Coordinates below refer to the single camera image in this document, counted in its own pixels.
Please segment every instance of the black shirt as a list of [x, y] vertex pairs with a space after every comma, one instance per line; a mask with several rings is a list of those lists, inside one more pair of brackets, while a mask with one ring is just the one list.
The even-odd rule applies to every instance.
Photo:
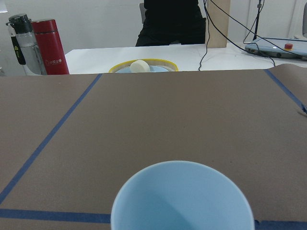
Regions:
[[144, 0], [144, 24], [191, 23], [202, 19], [198, 0]]

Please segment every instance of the red thermos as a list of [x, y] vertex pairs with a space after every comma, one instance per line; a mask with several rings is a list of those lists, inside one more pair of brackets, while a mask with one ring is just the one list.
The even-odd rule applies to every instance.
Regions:
[[56, 21], [43, 19], [31, 23], [47, 74], [69, 74]]

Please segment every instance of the person in black clothing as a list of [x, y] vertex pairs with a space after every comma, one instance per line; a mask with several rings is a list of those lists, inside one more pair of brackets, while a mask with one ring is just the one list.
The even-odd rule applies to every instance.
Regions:
[[144, 0], [145, 21], [136, 46], [205, 43], [205, 19], [198, 0]]

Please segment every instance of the black pole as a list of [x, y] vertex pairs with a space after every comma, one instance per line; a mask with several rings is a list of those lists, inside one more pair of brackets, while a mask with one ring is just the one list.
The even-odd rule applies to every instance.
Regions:
[[258, 23], [259, 23], [260, 9], [261, 9], [261, 7], [262, 7], [261, 0], [259, 0], [259, 4], [258, 4], [257, 7], [258, 7], [258, 13], [257, 13], [257, 17], [256, 17], [255, 34], [254, 34], [253, 40], [256, 40], [256, 38], [257, 38], [257, 31], [258, 31]]

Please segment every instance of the wall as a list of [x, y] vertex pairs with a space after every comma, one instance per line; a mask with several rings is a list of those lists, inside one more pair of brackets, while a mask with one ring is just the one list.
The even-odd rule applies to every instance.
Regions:
[[[293, 19], [292, 15], [300, 10], [295, 4], [301, 1], [307, 0], [266, 0], [259, 34], [287, 37], [290, 32], [294, 33], [289, 26], [299, 21], [299, 17]], [[0, 66], [7, 76], [24, 75], [5, 25], [14, 14], [25, 12], [33, 20], [56, 19], [64, 52], [68, 53], [73, 49], [135, 46], [142, 28], [140, 2], [142, 0], [5, 0], [8, 13], [0, 13]], [[199, 2], [205, 15], [202, 0]], [[258, 0], [231, 0], [230, 14], [243, 24], [251, 25], [257, 4]], [[230, 20], [228, 34], [233, 41], [242, 42], [246, 30]]]

